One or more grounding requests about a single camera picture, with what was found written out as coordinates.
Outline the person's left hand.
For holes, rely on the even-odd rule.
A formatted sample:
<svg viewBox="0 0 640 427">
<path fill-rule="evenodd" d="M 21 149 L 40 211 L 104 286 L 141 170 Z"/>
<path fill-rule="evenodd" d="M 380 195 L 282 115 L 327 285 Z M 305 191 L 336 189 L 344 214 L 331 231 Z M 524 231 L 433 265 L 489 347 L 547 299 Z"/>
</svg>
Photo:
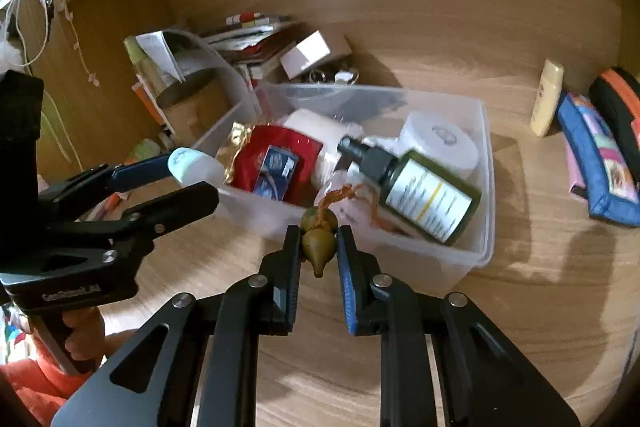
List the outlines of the person's left hand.
<svg viewBox="0 0 640 427">
<path fill-rule="evenodd" d="M 104 320 L 97 307 L 66 311 L 63 313 L 63 321 L 72 330 L 65 341 L 65 349 L 76 361 L 100 363 L 103 358 L 111 358 L 137 332 L 135 329 L 128 329 L 128 331 L 106 335 Z M 55 363 L 37 329 L 24 313 L 13 309 L 11 323 L 32 336 L 40 359 Z"/>
</svg>

